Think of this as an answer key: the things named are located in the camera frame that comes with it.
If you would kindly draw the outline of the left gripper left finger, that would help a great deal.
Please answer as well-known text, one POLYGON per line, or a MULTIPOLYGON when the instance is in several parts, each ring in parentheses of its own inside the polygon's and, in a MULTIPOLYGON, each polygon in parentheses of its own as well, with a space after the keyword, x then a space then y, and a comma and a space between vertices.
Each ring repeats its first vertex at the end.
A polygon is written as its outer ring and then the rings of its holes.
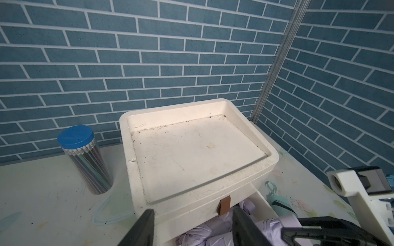
POLYGON ((155 233, 155 212, 147 209, 126 233, 118 246, 152 246, 155 233))

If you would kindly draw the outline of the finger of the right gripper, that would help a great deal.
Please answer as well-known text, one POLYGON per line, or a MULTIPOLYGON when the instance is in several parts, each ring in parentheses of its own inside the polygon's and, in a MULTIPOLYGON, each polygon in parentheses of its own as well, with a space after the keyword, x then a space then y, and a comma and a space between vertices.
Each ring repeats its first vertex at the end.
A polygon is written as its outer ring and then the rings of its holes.
POLYGON ((298 239, 316 240, 322 246, 387 246, 388 243, 356 224, 330 216, 300 218, 300 228, 282 228, 281 239, 299 246, 298 239))

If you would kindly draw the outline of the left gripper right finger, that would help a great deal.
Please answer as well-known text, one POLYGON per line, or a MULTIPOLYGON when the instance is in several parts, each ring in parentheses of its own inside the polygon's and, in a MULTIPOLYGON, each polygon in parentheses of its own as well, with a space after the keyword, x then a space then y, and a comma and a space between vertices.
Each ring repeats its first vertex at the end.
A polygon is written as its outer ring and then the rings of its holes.
POLYGON ((271 246, 269 240, 240 207, 233 209, 232 235, 234 246, 271 246))

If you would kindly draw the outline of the purple umbrella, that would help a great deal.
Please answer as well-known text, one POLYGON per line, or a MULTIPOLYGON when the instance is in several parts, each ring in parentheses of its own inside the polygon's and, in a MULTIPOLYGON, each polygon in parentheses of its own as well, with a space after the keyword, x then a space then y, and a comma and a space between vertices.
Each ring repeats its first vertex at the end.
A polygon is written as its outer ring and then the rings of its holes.
MULTIPOLYGON (((267 220, 258 221, 254 216, 249 217, 252 219, 256 227, 267 238, 272 246, 288 246, 282 239, 283 228, 298 228, 301 229, 302 225, 294 215, 286 215, 280 218, 272 218, 267 220)), ((206 241, 207 246, 233 246, 233 233, 232 229, 229 232, 214 236, 206 241)))
POLYGON ((177 246, 233 246, 233 208, 175 239, 177 246))

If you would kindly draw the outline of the green umbrella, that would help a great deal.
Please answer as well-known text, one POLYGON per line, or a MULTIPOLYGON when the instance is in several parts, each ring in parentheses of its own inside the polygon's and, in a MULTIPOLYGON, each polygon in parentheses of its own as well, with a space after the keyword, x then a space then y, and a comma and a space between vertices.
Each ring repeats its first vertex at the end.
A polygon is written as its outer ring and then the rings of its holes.
POLYGON ((272 181, 267 181, 265 186, 269 191, 269 194, 267 195, 267 201, 279 217, 294 215, 296 218, 298 218, 296 212, 292 209, 289 200, 286 197, 277 195, 278 189, 275 183, 272 181))

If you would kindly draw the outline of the white plastic drawer cabinet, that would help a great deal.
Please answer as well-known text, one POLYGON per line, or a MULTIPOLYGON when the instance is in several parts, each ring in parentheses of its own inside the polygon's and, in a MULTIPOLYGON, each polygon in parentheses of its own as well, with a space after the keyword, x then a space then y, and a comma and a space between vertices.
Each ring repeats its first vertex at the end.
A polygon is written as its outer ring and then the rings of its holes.
POLYGON ((279 161, 276 149, 227 99, 128 111, 120 117, 134 211, 156 223, 193 224, 259 188, 279 161))

